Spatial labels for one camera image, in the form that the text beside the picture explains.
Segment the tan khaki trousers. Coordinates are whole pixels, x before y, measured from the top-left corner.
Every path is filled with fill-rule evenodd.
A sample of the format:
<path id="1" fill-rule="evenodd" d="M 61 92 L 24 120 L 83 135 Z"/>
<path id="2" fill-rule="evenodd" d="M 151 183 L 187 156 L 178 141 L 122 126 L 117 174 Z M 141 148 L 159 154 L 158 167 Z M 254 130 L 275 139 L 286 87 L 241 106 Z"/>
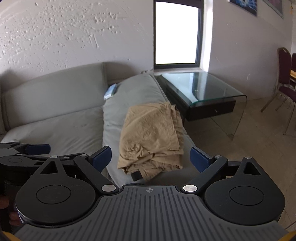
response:
<path id="1" fill-rule="evenodd" d="M 184 132 L 180 112 L 169 102 L 131 106 L 119 141 L 117 168 L 150 181 L 158 174 L 181 170 Z"/>

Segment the light grey sofa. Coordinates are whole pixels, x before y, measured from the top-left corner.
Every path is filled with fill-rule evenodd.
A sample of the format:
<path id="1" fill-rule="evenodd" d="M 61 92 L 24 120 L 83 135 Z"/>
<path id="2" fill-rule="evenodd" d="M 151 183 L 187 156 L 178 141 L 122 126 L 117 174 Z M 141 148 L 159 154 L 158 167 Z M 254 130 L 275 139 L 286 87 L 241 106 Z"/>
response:
<path id="1" fill-rule="evenodd" d="M 131 76 L 126 64 L 99 62 L 47 74 L 1 95 L 2 143 L 48 144 L 52 155 L 102 147 L 104 94 Z"/>

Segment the glass side table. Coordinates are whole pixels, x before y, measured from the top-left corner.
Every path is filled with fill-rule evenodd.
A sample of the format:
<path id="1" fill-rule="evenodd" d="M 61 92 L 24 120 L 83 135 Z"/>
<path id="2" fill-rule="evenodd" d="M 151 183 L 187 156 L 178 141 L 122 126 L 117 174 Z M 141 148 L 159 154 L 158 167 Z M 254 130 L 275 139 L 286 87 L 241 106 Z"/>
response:
<path id="1" fill-rule="evenodd" d="M 163 73 L 156 80 L 168 100 L 177 106 L 183 122 L 210 118 L 234 138 L 243 117 L 247 96 L 204 72 Z"/>

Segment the small blue white packet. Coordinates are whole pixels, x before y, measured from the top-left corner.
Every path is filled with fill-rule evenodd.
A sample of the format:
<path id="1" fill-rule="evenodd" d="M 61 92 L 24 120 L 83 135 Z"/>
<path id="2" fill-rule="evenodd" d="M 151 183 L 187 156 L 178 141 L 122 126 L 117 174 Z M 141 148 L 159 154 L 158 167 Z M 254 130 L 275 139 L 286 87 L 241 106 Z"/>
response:
<path id="1" fill-rule="evenodd" d="M 111 85 L 111 86 L 107 89 L 106 93 L 104 94 L 104 97 L 103 97 L 104 100 L 107 100 L 107 99 L 113 97 L 114 94 L 116 93 L 116 90 L 117 90 L 117 84 L 113 84 L 113 85 Z"/>

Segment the maroon metal chair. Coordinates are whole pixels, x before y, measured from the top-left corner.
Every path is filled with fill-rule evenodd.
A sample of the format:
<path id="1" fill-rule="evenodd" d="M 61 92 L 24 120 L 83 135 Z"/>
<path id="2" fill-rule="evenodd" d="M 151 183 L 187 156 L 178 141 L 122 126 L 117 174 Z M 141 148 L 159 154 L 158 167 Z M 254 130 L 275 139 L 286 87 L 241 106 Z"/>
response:
<path id="1" fill-rule="evenodd" d="M 283 131 L 283 135 L 287 133 L 288 127 L 292 120 L 293 113 L 295 112 L 295 88 L 292 89 L 291 83 L 291 67 L 292 67 L 292 56 L 287 48 L 281 47 L 277 49 L 277 77 L 274 94 L 271 99 L 265 104 L 260 110 L 264 112 L 265 109 L 272 103 L 272 101 L 278 96 L 285 98 L 292 105 L 290 115 L 288 117 L 287 125 Z"/>

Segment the window with dark frame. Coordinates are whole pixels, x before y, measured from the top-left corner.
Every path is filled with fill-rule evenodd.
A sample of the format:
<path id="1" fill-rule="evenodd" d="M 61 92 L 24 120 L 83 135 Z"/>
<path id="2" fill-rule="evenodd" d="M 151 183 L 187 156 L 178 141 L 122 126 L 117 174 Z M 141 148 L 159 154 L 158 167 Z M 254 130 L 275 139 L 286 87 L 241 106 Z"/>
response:
<path id="1" fill-rule="evenodd" d="M 154 68 L 199 67 L 204 1 L 154 1 Z"/>

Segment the blue framed wall picture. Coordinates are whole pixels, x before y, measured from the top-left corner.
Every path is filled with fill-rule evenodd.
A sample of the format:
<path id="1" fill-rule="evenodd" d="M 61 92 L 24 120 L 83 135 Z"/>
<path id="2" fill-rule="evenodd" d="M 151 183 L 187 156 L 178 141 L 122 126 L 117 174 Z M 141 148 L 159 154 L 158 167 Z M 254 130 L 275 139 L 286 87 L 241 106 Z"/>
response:
<path id="1" fill-rule="evenodd" d="M 241 7 L 254 16 L 257 16 L 257 0 L 228 0 L 228 2 Z"/>

